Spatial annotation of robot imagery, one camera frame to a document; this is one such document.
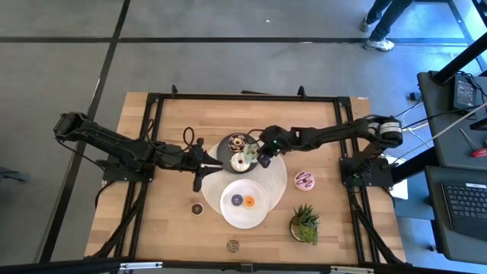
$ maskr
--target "potted plant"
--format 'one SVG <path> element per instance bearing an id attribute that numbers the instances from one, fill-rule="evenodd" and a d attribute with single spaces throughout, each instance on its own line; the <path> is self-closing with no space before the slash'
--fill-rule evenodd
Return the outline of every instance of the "potted plant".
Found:
<path id="1" fill-rule="evenodd" d="M 294 217 L 289 222 L 291 236 L 302 243 L 318 244 L 318 227 L 320 216 L 313 213 L 313 206 L 304 204 L 294 209 Z"/>

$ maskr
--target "white shoe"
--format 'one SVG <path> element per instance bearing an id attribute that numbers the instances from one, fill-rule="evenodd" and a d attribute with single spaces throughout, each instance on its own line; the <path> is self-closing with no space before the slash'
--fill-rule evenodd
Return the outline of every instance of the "white shoe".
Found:
<path id="1" fill-rule="evenodd" d="M 377 49 L 385 52 L 393 49 L 394 43 L 390 42 L 385 38 L 377 42 L 373 42 L 370 39 L 367 39 L 367 41 L 365 41 L 365 43 L 362 46 L 364 47 L 364 49 Z"/>
<path id="2" fill-rule="evenodd" d="M 365 15 L 364 20 L 362 20 L 362 23 L 360 24 L 360 30 L 363 32 L 368 32 L 371 26 L 372 24 L 367 24 L 367 15 Z"/>

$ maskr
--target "white plate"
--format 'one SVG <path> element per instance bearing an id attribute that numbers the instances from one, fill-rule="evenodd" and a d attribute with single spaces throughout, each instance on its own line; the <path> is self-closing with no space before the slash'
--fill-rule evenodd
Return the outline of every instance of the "white plate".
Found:
<path id="1" fill-rule="evenodd" d="M 235 194 L 253 196 L 256 204 L 253 208 L 248 209 L 242 203 L 235 206 L 231 203 L 231 197 Z M 225 220 L 230 225 L 240 229 L 254 228 L 266 218 L 269 211 L 269 197 L 266 190 L 257 182 L 240 179 L 230 183 L 221 194 L 220 211 Z"/>

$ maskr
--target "gray floor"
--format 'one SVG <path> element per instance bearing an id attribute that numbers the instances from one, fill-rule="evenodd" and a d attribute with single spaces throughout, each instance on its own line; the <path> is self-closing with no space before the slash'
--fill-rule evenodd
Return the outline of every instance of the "gray floor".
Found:
<path id="1" fill-rule="evenodd" d="M 366 37 L 357 25 L 372 2 L 139 0 L 130 5 L 122 36 Z M 468 1 L 455 2 L 478 38 L 485 27 L 474 7 Z M 3 1 L 0 36 L 109 37 L 122 3 Z M 415 3 L 390 36 L 458 38 L 462 33 L 446 4 Z M 379 53 L 359 44 L 119 44 L 95 120 L 115 129 L 127 91 L 169 92 L 172 84 L 183 93 L 228 94 L 243 89 L 295 94 L 303 85 L 308 94 L 369 97 L 373 113 L 396 114 L 412 105 L 406 96 L 418 90 L 418 72 L 442 68 L 463 49 L 398 45 L 390 53 Z M 31 175 L 27 184 L 10 180 L 0 184 L 2 265 L 35 260 L 71 157 L 55 142 L 52 128 L 60 113 L 86 111 L 106 52 L 104 43 L 0 43 L 0 166 Z M 480 72 L 476 62 L 464 70 Z M 405 120 L 424 116 L 419 106 Z M 416 133 L 430 137 L 426 128 Z M 406 133 L 405 145 L 389 154 L 399 156 L 420 143 Z M 104 158 L 91 148 L 86 154 Z M 54 260 L 82 258 L 99 187 L 100 171 L 83 161 Z M 415 266 L 487 271 L 485 266 L 450 262 L 421 248 L 433 241 L 429 223 L 400 218 L 399 225 L 406 258 Z M 426 235 L 418 238 L 420 232 Z"/>

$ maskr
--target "wooden tabletop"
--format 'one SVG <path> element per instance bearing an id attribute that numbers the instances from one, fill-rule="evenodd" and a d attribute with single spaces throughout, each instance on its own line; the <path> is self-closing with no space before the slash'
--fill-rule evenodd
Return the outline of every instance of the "wooden tabletop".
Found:
<path id="1" fill-rule="evenodd" d="M 128 93 L 117 132 L 137 138 L 145 108 L 146 93 Z M 354 118 L 369 114 L 367 98 L 352 98 Z M 209 150 L 232 132 L 264 129 L 279 125 L 323 128 L 336 125 L 334 106 L 319 102 L 242 101 L 242 100 L 164 100 L 158 140 L 185 146 L 183 130 L 194 128 L 196 137 L 205 139 Z M 363 149 L 367 141 L 359 140 Z M 322 145 L 309 152 L 295 151 L 283 156 L 288 185 L 277 206 L 256 228 L 240 230 L 229 225 L 205 201 L 192 191 L 193 174 L 156 169 L 148 195 L 138 239 L 136 258 L 140 260 L 179 260 L 254 263 L 357 263 L 350 207 L 341 184 L 338 142 Z M 294 186 L 299 170 L 310 171 L 317 184 L 310 192 Z M 127 183 L 107 188 L 98 203 L 91 227 L 86 255 L 98 251 L 120 221 Z M 377 229 L 385 243 L 405 260 L 396 216 L 390 197 L 380 188 L 368 187 L 368 195 Z M 201 216 L 193 216 L 191 205 L 205 206 Z M 319 243 L 303 244 L 289 234 L 293 208 L 313 205 L 320 215 Z M 364 251 L 370 260 L 367 234 L 362 228 Z M 127 234 L 123 254 L 128 253 Z M 237 240 L 240 250 L 227 251 L 227 242 Z"/>

